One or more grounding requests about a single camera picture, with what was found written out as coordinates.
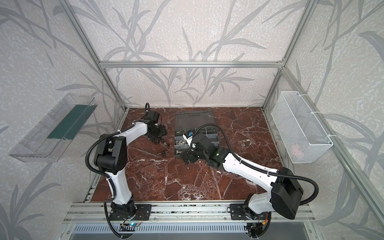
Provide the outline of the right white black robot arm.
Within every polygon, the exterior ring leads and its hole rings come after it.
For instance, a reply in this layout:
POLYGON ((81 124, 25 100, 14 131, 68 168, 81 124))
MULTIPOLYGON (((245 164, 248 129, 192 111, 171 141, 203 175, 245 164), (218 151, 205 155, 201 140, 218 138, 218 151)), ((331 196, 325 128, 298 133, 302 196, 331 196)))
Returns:
POLYGON ((204 134, 183 134, 189 148, 180 156, 186 164, 205 161, 215 169, 239 175, 265 190, 250 194, 243 204, 249 219, 275 211, 286 219, 296 217, 299 206, 312 202, 319 194, 319 186, 312 179, 296 176, 287 168, 267 168, 240 157, 229 148, 215 146, 204 134))

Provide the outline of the grey plastic compartment organizer box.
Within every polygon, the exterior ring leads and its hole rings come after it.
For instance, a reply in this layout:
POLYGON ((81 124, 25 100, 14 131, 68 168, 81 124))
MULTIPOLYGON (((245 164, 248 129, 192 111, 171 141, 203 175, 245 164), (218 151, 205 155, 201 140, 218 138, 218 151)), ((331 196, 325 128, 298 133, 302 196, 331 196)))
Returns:
MULTIPOLYGON (((197 132, 203 133, 216 147, 218 147, 220 145, 220 140, 216 127, 207 126, 197 131, 204 124, 214 123, 215 116, 213 110, 177 113, 175 115, 175 139, 183 139, 183 134, 185 132, 193 131, 194 135, 197 132)), ((175 149, 174 144, 175 157, 180 158, 180 153, 186 151, 187 149, 175 149)))

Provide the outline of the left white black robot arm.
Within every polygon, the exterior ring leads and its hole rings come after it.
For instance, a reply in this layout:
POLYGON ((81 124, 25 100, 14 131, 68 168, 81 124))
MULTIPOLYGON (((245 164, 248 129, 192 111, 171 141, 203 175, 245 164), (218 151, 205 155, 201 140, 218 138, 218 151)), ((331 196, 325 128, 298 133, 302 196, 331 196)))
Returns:
POLYGON ((112 197, 111 208, 115 213, 132 216, 137 209, 125 174, 128 162, 128 145, 141 136, 158 144, 167 134, 165 126, 158 123, 160 113, 146 110, 145 115, 130 126, 112 134, 103 134, 87 150, 85 164, 96 174, 106 178, 112 197))

